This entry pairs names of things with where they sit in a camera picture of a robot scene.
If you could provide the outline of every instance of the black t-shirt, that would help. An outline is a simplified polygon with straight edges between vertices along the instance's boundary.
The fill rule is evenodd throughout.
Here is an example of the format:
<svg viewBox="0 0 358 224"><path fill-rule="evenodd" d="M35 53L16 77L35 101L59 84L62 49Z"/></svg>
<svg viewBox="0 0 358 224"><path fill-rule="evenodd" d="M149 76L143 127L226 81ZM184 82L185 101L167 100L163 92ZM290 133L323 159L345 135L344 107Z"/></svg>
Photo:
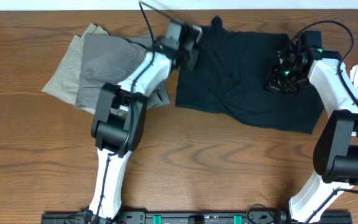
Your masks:
<svg viewBox="0 0 358 224"><path fill-rule="evenodd" d="M312 133L324 108L313 86L297 96L263 90L286 34L228 32L221 18L203 28L193 71L181 70L176 106L224 113L261 128Z"/></svg>

